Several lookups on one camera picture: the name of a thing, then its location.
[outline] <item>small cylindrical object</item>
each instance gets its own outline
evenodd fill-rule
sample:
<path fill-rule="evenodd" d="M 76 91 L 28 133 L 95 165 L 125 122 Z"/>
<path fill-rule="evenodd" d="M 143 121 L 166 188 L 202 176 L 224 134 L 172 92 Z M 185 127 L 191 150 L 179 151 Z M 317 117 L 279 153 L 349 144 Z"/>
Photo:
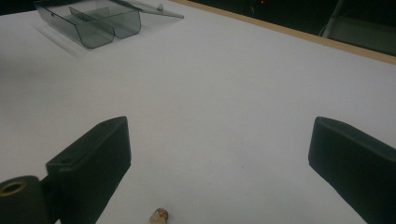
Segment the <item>small cylindrical object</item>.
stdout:
<path fill-rule="evenodd" d="M 164 208 L 158 208 L 149 218 L 151 224 L 165 224 L 169 218 L 168 212 Z"/>
<path fill-rule="evenodd" d="M 21 176 L 0 184 L 0 223 L 50 224 L 35 176 Z"/>

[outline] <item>tabletop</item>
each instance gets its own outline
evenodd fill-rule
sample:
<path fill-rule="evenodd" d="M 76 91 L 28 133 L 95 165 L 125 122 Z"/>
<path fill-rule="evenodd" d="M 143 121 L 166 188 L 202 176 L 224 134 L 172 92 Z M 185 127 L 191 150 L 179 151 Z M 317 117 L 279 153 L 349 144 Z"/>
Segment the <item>tabletop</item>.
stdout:
<path fill-rule="evenodd" d="M 396 146 L 396 66 L 165 0 L 97 49 L 36 11 L 0 17 L 0 181 L 129 120 L 132 166 L 98 223 L 363 223 L 308 164 L 315 117 Z"/>

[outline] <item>white table surface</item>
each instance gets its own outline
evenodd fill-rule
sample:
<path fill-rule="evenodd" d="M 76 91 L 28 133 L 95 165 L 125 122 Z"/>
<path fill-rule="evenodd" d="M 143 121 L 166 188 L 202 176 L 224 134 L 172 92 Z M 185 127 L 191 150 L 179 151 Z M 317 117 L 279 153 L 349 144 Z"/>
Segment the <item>white table surface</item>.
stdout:
<path fill-rule="evenodd" d="M 36 11 L 0 17 L 0 181 L 129 120 L 132 166 L 98 223 L 364 223 L 308 165 L 317 116 L 396 146 L 396 66 L 162 3 L 86 50 Z"/>

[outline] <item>transparent plastic divider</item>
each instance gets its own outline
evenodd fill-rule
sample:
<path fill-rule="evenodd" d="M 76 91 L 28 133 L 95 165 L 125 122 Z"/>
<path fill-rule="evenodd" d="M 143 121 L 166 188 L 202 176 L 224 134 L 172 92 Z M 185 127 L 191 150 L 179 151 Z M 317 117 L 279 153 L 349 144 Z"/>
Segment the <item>transparent plastic divider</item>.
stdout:
<path fill-rule="evenodd" d="M 35 7 L 50 26 L 87 49 L 108 44 L 113 41 L 114 36 L 124 38 L 140 32 L 140 15 L 137 9 L 111 4 L 96 8 L 97 5 L 92 4 L 95 1 L 81 1 L 78 4 L 71 2 L 68 5 L 66 3 L 46 0 L 35 2 Z"/>

